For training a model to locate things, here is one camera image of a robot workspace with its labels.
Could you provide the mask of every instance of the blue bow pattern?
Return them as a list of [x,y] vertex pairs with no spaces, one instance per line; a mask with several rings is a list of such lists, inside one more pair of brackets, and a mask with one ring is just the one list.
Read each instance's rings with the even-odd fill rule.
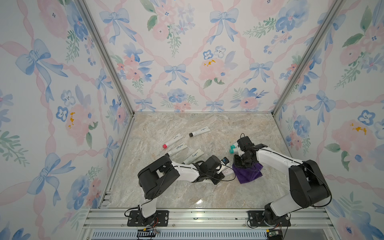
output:
[[219,22],[219,23],[218,23],[216,35],[213,35],[212,37],[208,38],[207,43],[209,42],[209,44],[212,44],[215,37],[220,35],[223,32],[223,20],[225,20],[224,25],[229,38],[232,41],[234,41],[233,35],[237,34],[238,32],[233,30],[229,26],[227,21],[231,23],[235,23],[237,21],[238,15],[239,15],[239,10],[237,10],[237,8],[231,9],[228,12],[223,12],[223,13],[220,11],[211,12],[211,14],[209,15],[209,19],[211,23],[216,23],[216,22]]
[[166,82],[166,85],[170,86],[171,82],[176,80],[176,74],[179,76],[180,80],[183,83],[187,84],[186,80],[188,80],[189,78],[186,78],[180,74],[180,73],[185,73],[185,64],[179,64],[178,66],[173,66],[173,67],[168,65],[164,67],[164,71],[166,73],[172,72],[172,80]]
[[215,110],[215,108],[218,112],[224,111],[224,109],[221,108],[221,106],[223,106],[223,104],[224,104],[224,100],[220,100],[218,102],[212,102],[212,101],[206,102],[207,107],[211,106],[210,112],[213,112]]
[[115,35],[109,39],[109,42],[113,43],[113,45],[115,45],[116,37],[120,35],[119,26],[128,35],[128,37],[130,37],[133,41],[136,41],[135,37],[133,36],[136,34],[136,32],[132,31],[131,29],[127,28],[122,23],[120,23],[120,22],[129,23],[129,15],[127,10],[125,10],[124,8],[121,8],[117,12],[112,12],[112,13],[103,11],[100,13],[100,17],[104,23],[110,23],[111,21],[113,23],[113,29],[115,30]]
[[[322,13],[319,17],[319,20],[317,20],[317,24],[322,24],[324,22],[326,15],[327,13]],[[344,23],[345,17],[346,17],[345,14],[341,14],[334,20],[332,25],[335,31],[337,31],[341,27],[341,25]],[[327,37],[325,38],[324,50],[327,50],[328,44],[333,44],[331,29],[328,31]]]
[[320,120],[324,122],[324,107],[327,112],[330,112],[332,109],[336,107],[336,102],[334,100],[330,100],[325,96],[325,92],[322,90],[318,91],[316,94],[316,98],[320,100],[316,104],[316,106],[311,107],[311,106],[305,106],[305,111],[313,109],[316,111],[317,109],[320,108],[319,116],[317,117],[317,125],[320,124]]
[[108,144],[107,144],[107,147],[105,148],[104,150],[104,157],[107,158],[108,155],[111,155],[111,166],[113,167],[113,151],[112,149],[116,149],[118,148],[118,143],[116,142],[115,144],[113,144],[113,138],[112,136],[109,136],[108,138]]
[[249,66],[249,70],[251,71],[256,70],[255,74],[253,75],[252,78],[249,78],[244,82],[248,84],[252,79],[257,78],[257,76],[259,76],[259,73],[261,73],[263,81],[266,82],[266,78],[269,78],[269,76],[264,72],[264,70],[270,70],[272,68],[272,65],[273,65],[272,61],[269,61],[266,63],[252,63]]
[[59,179],[57,177],[48,177],[48,174],[62,174],[75,169],[75,167],[71,167],[72,160],[67,164],[62,166],[59,169],[54,169],[60,163],[60,158],[55,153],[50,153],[45,159],[45,167],[40,172],[40,175],[34,178],[29,186],[27,193],[32,195],[39,194],[43,187],[44,182],[51,184],[55,188],[55,193],[53,194],[53,206],[56,205],[57,200],[61,200],[57,188],[59,187]]
[[49,75],[48,71],[43,66],[41,66],[38,61],[40,61],[42,65],[44,65],[52,72],[60,76],[68,77],[67,74],[61,71],[63,69],[63,65],[50,64],[42,60],[50,57],[51,53],[49,52],[48,48],[43,43],[43,41],[40,39],[36,39],[33,43],[33,50],[29,52],[29,55],[23,54],[19,56],[16,60],[16,66],[18,66],[19,69],[27,75],[31,75],[33,73],[36,65],[37,70],[40,72],[40,74],[43,76],[43,78],[48,84],[45,90],[45,100],[47,101],[47,103],[49,102],[49,99],[52,99],[54,101],[50,88],[50,84],[52,82],[51,75]]
[[152,111],[155,111],[155,109],[156,109],[150,105],[150,104],[152,104],[151,98],[135,99],[134,101],[136,104],[141,104],[141,109],[139,110],[140,112],[143,111],[146,107],[148,107]]
[[100,87],[102,87],[102,89],[104,90],[104,104],[107,104],[107,89],[105,86],[109,88],[113,88],[111,86],[112,82],[106,82],[105,81],[106,78],[107,78],[107,75],[105,74],[104,69],[100,69],[100,75],[99,75],[99,78],[95,80],[95,86],[97,89],[100,89]]
[[287,110],[288,106],[284,103],[282,108],[280,109],[280,114],[279,114],[279,121],[283,118],[283,112]]

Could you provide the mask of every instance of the purple cloth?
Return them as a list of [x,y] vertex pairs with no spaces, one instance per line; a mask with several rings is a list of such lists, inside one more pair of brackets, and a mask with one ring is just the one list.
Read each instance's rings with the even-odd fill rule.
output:
[[251,182],[258,177],[261,177],[262,173],[260,172],[260,170],[263,168],[263,165],[261,165],[260,163],[257,163],[252,168],[243,169],[243,168],[235,167],[235,164],[232,164],[232,168],[239,182],[243,184],[243,183]]

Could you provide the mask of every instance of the plastic tube with label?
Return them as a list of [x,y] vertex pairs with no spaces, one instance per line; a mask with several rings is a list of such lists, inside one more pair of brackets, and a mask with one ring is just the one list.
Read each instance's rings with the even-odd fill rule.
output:
[[201,151],[201,149],[199,148],[196,152],[194,152],[191,156],[189,156],[184,162],[183,164],[191,164],[193,163],[198,157],[200,157],[201,155],[203,155],[204,152]]
[[238,146],[238,143],[237,143],[237,142],[234,142],[234,144],[231,145],[231,149],[232,149],[232,148],[237,148],[237,146]]
[[238,153],[238,150],[237,150],[237,148],[231,148],[229,150],[229,153]]
[[183,150],[184,148],[187,148],[188,146],[185,144],[185,143],[182,143],[180,145],[178,145],[177,147],[175,147],[174,149],[172,149],[171,151],[169,151],[167,154],[169,156],[172,156],[178,152],[180,152],[181,150]]
[[205,127],[203,127],[202,129],[199,129],[199,130],[197,130],[197,131],[191,132],[191,133],[189,134],[189,136],[190,136],[190,137],[193,137],[193,136],[197,136],[197,135],[200,135],[200,134],[202,134],[202,133],[209,132],[209,131],[210,131],[210,129],[209,129],[207,126],[205,126]]
[[163,145],[163,148],[166,149],[167,147],[169,147],[171,144],[174,144],[175,142],[177,142],[178,140],[182,139],[183,136],[179,133],[177,134],[176,136],[174,136],[171,140],[169,140],[168,142],[166,142],[164,145]]
[[232,169],[230,169],[230,168],[226,168],[226,169],[224,169],[223,171],[222,171],[222,173],[224,174],[224,176],[229,176],[229,175],[231,175],[232,173],[234,173],[234,171],[232,170]]

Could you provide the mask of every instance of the marble floor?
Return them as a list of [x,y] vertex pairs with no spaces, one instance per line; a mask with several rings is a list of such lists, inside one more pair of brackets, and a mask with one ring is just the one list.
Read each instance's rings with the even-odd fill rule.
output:
[[[249,136],[254,144],[264,143],[289,156],[284,139],[270,114],[135,113],[135,117],[108,207],[130,208],[139,204],[141,190],[138,172],[163,156],[168,150],[163,149],[162,145],[178,133],[184,138],[177,143],[188,145],[188,148],[171,156],[178,163],[200,148],[204,155],[198,160],[205,161],[211,155],[216,155],[219,159],[227,157],[232,165],[233,154],[229,153],[229,148],[241,133]],[[191,138],[188,136],[204,126],[211,131]],[[265,204],[287,194],[289,189],[288,178],[281,172],[267,165],[261,172],[262,177],[245,184],[240,184],[237,179],[217,185],[176,181],[158,197],[157,207],[264,208]]]

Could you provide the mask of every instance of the green leaf pattern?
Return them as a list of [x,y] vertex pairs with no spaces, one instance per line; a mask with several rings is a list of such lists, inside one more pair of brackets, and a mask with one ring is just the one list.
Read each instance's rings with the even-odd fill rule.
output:
[[23,164],[25,167],[26,164],[29,164],[28,160],[24,157],[24,153],[28,152],[28,150],[18,148],[21,146],[19,143],[20,140],[17,140],[20,138],[18,135],[7,137],[8,135],[9,132],[5,131],[0,136],[0,153],[4,157],[5,161],[15,158],[12,159],[14,162],[19,162],[19,164]]

